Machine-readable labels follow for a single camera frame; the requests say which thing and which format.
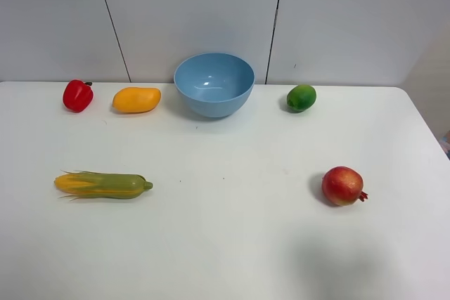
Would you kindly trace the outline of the green lime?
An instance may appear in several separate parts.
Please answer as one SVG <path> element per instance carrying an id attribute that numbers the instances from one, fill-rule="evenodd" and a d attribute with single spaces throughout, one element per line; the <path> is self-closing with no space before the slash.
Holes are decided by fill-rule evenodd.
<path id="1" fill-rule="evenodd" d="M 287 106 L 293 112 L 304 112 L 316 102 L 316 90 L 313 86 L 302 84 L 291 89 L 286 96 Z"/>

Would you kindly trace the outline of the yellow mango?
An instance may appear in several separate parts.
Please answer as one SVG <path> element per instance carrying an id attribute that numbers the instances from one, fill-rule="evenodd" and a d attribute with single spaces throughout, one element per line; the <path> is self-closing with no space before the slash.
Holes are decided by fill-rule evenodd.
<path id="1" fill-rule="evenodd" d="M 157 88 L 127 87 L 115 94 L 112 107 L 126 114 L 149 112 L 158 106 L 161 97 Z"/>

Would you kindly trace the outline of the red pomegranate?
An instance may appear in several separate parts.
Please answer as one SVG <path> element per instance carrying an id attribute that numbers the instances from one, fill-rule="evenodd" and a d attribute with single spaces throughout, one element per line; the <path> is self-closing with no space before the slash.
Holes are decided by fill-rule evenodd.
<path id="1" fill-rule="evenodd" d="M 324 197 L 332 204 L 345 207 L 357 200 L 364 202 L 368 194 L 363 191 L 361 175 L 349 167 L 334 167 L 322 178 L 321 189 Z"/>

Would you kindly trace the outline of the blue plastic bowl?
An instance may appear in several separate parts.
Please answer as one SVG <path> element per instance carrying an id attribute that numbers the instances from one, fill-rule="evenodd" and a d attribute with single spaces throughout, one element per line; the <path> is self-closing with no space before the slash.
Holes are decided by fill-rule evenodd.
<path id="1" fill-rule="evenodd" d="M 209 118 L 238 111 L 255 84 L 252 67 L 227 53 L 202 53 L 183 61 L 174 73 L 174 85 L 186 105 Z"/>

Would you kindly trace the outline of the red bell pepper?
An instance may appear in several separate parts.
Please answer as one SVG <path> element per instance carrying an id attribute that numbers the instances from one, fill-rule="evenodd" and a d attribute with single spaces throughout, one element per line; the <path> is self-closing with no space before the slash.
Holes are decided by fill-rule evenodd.
<path id="1" fill-rule="evenodd" d="M 73 79 L 63 93 L 63 104 L 71 112 L 80 113 L 86 109 L 94 98 L 92 83 Z"/>

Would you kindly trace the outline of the corn cob with husk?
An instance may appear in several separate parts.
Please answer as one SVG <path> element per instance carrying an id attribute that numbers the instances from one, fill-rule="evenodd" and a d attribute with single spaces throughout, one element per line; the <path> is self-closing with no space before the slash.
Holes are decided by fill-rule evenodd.
<path id="1" fill-rule="evenodd" d="M 65 172 L 54 180 L 55 187 L 73 200 L 108 198 L 128 200 L 153 188 L 138 174 L 109 174 L 92 171 Z"/>

